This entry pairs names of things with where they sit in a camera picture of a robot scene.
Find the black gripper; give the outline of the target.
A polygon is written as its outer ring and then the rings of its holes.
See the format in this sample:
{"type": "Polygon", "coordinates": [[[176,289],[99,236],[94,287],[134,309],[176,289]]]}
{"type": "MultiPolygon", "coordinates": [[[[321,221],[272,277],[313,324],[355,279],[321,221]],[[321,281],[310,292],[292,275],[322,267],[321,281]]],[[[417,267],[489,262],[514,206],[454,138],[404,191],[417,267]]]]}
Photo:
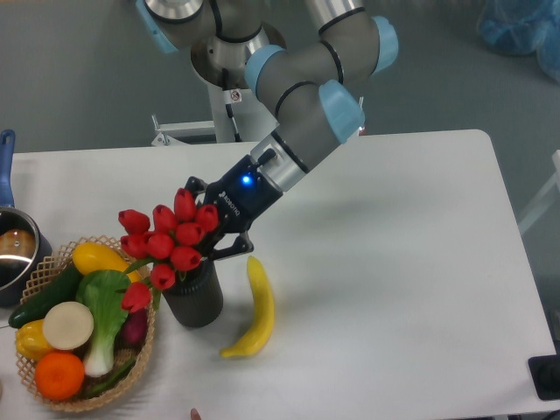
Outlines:
{"type": "Polygon", "coordinates": [[[243,232],[235,237],[231,246],[213,248],[207,256],[211,261],[251,253],[254,244],[245,231],[283,195],[257,170],[257,163],[250,155],[243,157],[222,178],[211,184],[191,176],[185,183],[185,189],[197,206],[216,206],[224,232],[243,232]]]}

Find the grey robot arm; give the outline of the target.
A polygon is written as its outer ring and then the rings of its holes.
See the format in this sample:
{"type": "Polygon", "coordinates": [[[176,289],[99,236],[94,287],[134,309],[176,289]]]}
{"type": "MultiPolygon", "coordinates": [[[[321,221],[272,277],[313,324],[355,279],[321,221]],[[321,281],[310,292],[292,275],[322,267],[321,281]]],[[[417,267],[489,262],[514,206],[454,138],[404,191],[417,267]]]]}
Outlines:
{"type": "Polygon", "coordinates": [[[272,38],[260,1],[140,1],[136,7],[165,49],[188,47],[199,76],[224,90],[247,88],[276,127],[216,182],[187,189],[218,208],[218,227],[199,252],[220,260],[253,249],[253,221],[365,122],[348,84],[389,67],[396,31],[360,1],[307,3],[318,43],[288,52],[272,38]]]}

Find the fingertip at bottom edge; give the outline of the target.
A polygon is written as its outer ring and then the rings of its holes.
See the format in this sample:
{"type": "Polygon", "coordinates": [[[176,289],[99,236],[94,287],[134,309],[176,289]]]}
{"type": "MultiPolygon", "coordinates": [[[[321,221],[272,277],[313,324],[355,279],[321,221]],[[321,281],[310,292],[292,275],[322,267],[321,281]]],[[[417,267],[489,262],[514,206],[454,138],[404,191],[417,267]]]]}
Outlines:
{"type": "Polygon", "coordinates": [[[190,410],[190,418],[191,420],[201,420],[200,413],[195,408],[190,410]]]}

